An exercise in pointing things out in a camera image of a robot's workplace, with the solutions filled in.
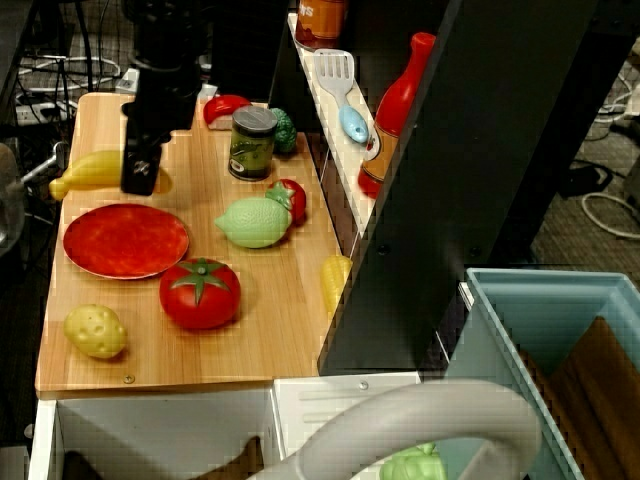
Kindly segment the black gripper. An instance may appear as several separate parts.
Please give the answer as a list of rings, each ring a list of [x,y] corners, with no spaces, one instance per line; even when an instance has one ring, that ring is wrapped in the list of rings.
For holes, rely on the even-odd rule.
[[[138,66],[134,99],[122,106],[127,118],[120,187],[151,196],[158,178],[161,144],[177,130],[190,130],[201,89],[200,67],[187,61],[173,69]]]

